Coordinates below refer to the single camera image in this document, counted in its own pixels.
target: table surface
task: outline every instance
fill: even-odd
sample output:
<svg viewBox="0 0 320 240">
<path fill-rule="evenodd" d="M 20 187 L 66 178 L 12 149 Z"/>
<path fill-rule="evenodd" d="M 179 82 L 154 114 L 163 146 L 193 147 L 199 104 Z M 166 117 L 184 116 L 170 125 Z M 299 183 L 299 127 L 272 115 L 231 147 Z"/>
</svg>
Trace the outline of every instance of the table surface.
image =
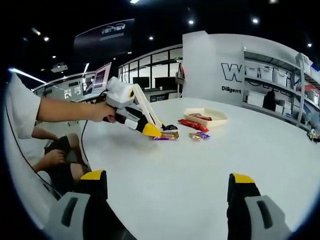
<svg viewBox="0 0 320 240">
<path fill-rule="evenodd" d="M 177 141 L 152 141 L 119 123 L 88 122 L 83 148 L 92 170 L 106 170 L 110 207 L 138 240 L 227 239 L 230 173 L 253 178 L 295 230 L 320 187 L 320 145 L 284 121 L 224 103 L 177 98 L 151 104 L 177 125 L 187 108 L 225 113 L 226 125 L 194 141 L 179 125 Z"/>
</svg>

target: knee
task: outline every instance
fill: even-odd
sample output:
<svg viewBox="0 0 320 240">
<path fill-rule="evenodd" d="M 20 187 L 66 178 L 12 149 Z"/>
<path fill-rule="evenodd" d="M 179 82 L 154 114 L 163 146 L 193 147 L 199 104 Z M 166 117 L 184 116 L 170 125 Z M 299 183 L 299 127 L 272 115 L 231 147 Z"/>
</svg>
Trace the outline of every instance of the knee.
<svg viewBox="0 0 320 240">
<path fill-rule="evenodd" d="M 67 135 L 69 144 L 71 148 L 76 148 L 79 146 L 79 137 L 75 133 L 70 133 Z"/>
</svg>

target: purple candy wrapper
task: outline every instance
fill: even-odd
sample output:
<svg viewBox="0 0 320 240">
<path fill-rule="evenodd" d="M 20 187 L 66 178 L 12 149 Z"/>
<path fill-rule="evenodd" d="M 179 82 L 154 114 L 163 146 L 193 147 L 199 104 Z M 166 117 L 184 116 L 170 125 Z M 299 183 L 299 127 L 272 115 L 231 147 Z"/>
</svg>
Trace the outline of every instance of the purple candy wrapper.
<svg viewBox="0 0 320 240">
<path fill-rule="evenodd" d="M 160 140 L 171 140 L 171 139 L 167 137 L 154 137 L 153 140 L 160 141 Z"/>
<path fill-rule="evenodd" d="M 202 131 L 198 131 L 196 134 L 198 134 L 199 137 L 202 138 L 202 139 L 208 139 L 208 138 L 210 138 L 210 135 L 208 135 L 208 134 L 206 134 L 206 133 L 204 133 L 204 132 L 202 132 Z"/>
</svg>

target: human hand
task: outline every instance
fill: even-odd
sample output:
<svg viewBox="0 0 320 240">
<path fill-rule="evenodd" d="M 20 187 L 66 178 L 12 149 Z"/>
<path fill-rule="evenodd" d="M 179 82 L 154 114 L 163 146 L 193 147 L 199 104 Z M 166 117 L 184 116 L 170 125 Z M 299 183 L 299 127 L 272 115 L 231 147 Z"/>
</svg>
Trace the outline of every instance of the human hand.
<svg viewBox="0 0 320 240">
<path fill-rule="evenodd" d="M 94 122 L 101 122 L 104 118 L 107 118 L 110 123 L 115 123 L 116 110 L 106 104 L 105 102 L 100 102 L 93 104 L 93 111 L 91 115 L 91 120 Z"/>
<path fill-rule="evenodd" d="M 54 149 L 44 155 L 38 165 L 42 170 L 46 170 L 64 163 L 66 163 L 64 152 L 58 149 Z"/>
</svg>

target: cable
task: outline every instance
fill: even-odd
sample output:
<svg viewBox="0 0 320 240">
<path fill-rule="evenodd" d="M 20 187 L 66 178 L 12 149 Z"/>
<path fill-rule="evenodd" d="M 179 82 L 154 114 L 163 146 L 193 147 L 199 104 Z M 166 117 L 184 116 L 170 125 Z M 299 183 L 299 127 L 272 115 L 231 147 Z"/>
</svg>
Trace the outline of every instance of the cable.
<svg viewBox="0 0 320 240">
<path fill-rule="evenodd" d="M 16 135 L 15 135 L 15 133 L 14 133 L 14 129 L 13 129 L 12 125 L 11 125 L 10 118 L 9 118 L 9 113 L 8 113 L 8 108 L 7 108 L 7 104 L 5 104 L 5 111 L 6 111 L 6 116 L 7 116 L 7 118 L 8 118 L 8 121 L 9 121 L 9 125 L 10 125 L 10 128 L 11 128 L 12 135 L 13 135 L 13 137 L 14 137 L 14 140 L 15 140 L 15 142 L 16 142 L 16 145 L 18 146 L 19 151 L 20 151 L 21 155 L 23 156 L 24 160 L 25 160 L 26 163 L 29 165 L 29 167 L 34 171 L 34 173 L 37 174 L 38 177 L 39 177 L 44 183 L 46 183 L 48 186 L 50 186 L 50 187 L 55 191 L 55 193 L 58 194 L 58 195 L 60 196 L 60 198 L 61 198 L 62 195 L 58 192 L 58 190 L 57 190 L 54 186 L 52 186 L 50 183 L 48 183 L 46 180 L 44 180 L 44 179 L 33 169 L 33 167 L 30 165 L 30 163 L 29 163 L 28 160 L 26 159 L 25 155 L 23 154 L 23 152 L 22 152 L 22 150 L 21 150 L 21 148 L 20 148 L 20 146 L 19 146 L 18 140 L 17 140 Z"/>
<path fill-rule="evenodd" d="M 80 140 L 81 140 L 81 146 L 82 146 L 82 151 L 83 151 L 84 157 L 85 157 L 86 161 L 89 163 L 89 160 L 88 160 L 87 155 L 86 155 L 86 152 L 85 152 L 84 144 L 83 144 L 83 142 L 82 142 L 82 139 L 83 139 L 83 136 L 84 136 L 84 132 L 85 132 L 87 123 L 88 123 L 88 120 L 85 121 L 85 124 L 84 124 L 84 126 L 83 126 L 83 130 L 82 130 L 82 133 L 81 133 L 81 139 L 80 139 Z"/>
<path fill-rule="evenodd" d="M 123 66 L 123 67 L 124 67 L 124 80 L 127 83 L 127 79 L 126 79 L 127 69 L 126 69 L 126 66 Z"/>
</svg>

